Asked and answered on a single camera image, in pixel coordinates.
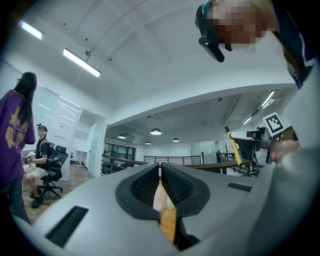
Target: long black hair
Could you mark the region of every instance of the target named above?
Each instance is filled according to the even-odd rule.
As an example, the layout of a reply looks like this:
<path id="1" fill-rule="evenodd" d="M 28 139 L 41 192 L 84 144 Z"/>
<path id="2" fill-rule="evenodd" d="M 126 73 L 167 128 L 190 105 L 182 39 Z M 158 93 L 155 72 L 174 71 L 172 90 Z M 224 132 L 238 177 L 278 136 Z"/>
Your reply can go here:
<path id="1" fill-rule="evenodd" d="M 24 97 L 23 104 L 19 111 L 20 123 L 30 123 L 32 120 L 32 100 L 37 87 L 37 76 L 32 72 L 25 72 L 14 90 Z"/>

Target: purple t-shirt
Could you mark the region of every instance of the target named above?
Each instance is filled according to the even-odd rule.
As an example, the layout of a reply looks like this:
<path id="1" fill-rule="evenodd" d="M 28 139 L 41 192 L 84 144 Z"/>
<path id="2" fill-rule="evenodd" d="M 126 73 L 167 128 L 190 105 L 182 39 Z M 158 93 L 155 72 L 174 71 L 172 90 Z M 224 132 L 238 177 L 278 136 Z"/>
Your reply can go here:
<path id="1" fill-rule="evenodd" d="M 34 122 L 21 123 L 18 113 L 24 97 L 10 90 L 0 99 L 0 183 L 24 176 L 21 151 L 25 144 L 36 141 Z"/>

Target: white ceiling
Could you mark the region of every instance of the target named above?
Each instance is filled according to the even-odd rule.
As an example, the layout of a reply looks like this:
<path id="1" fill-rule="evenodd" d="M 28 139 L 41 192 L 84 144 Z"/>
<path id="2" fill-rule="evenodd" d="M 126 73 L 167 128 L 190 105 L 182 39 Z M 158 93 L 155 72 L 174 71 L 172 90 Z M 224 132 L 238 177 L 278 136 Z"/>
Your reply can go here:
<path id="1" fill-rule="evenodd" d="M 18 29 L 7 49 L 96 99 L 100 109 L 113 113 L 114 123 L 195 95 L 233 87 L 292 83 L 281 46 L 269 34 L 254 54 L 222 49 L 225 62 L 212 60 L 199 46 L 200 34 L 195 26 L 195 13 L 203 2 L 42 0 L 23 20 L 41 30 L 43 39 Z M 64 48 L 83 59 L 87 58 L 85 50 L 92 50 L 88 62 L 101 71 L 101 76 L 96 78 L 63 57 Z M 79 97 L 72 100 L 90 106 Z M 220 105 L 207 103 L 203 108 L 215 111 L 232 101 L 233 97 L 226 97 Z M 222 113 L 216 113 L 216 118 L 223 118 Z M 203 119 L 197 117 L 199 122 L 211 112 L 203 115 Z"/>
<path id="2" fill-rule="evenodd" d="M 282 103 L 292 98 L 294 89 L 277 90 L 273 99 L 278 99 L 258 114 L 261 119 L 263 116 L 277 111 Z M 119 134 L 127 134 L 126 142 L 143 144 L 151 141 L 153 145 L 169 144 L 173 138 L 179 138 L 181 142 L 203 142 L 224 139 L 226 132 L 224 127 L 239 129 L 243 127 L 244 121 L 251 113 L 259 107 L 268 97 L 270 91 L 256 91 L 224 97 L 222 101 L 217 98 L 193 103 L 170 110 L 166 110 L 150 118 L 147 116 L 118 125 L 106 130 L 106 138 L 123 141 L 118 138 Z M 228 114 L 236 97 L 239 97 L 234 110 L 228 117 L 226 123 L 223 121 Z M 154 136 L 150 134 L 153 128 L 161 130 L 162 135 Z"/>

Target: headphones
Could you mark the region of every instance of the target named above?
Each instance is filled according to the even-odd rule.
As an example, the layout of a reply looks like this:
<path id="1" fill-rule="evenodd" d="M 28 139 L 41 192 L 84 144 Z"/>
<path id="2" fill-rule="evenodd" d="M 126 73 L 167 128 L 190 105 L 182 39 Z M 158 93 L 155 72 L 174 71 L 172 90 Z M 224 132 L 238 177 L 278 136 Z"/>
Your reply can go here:
<path id="1" fill-rule="evenodd" d="M 203 4 L 198 7 L 195 15 L 195 25 L 199 29 L 201 37 L 199 38 L 199 44 L 205 49 L 205 51 L 216 61 L 223 62 L 225 60 L 224 54 L 219 49 L 219 32 L 215 30 L 213 24 L 209 23 L 207 17 L 202 17 Z M 230 43 L 224 44 L 224 48 L 229 52 L 232 51 Z"/>

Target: woman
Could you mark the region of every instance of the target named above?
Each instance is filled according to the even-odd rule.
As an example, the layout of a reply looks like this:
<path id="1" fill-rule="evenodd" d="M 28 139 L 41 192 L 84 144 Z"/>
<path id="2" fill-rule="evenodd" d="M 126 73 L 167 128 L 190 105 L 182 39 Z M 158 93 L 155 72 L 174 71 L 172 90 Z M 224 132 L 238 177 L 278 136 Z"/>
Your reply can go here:
<path id="1" fill-rule="evenodd" d="M 24 169 L 21 151 L 36 141 L 32 100 L 37 76 L 26 72 L 0 100 L 0 197 L 9 199 L 13 214 L 30 223 L 22 198 Z"/>

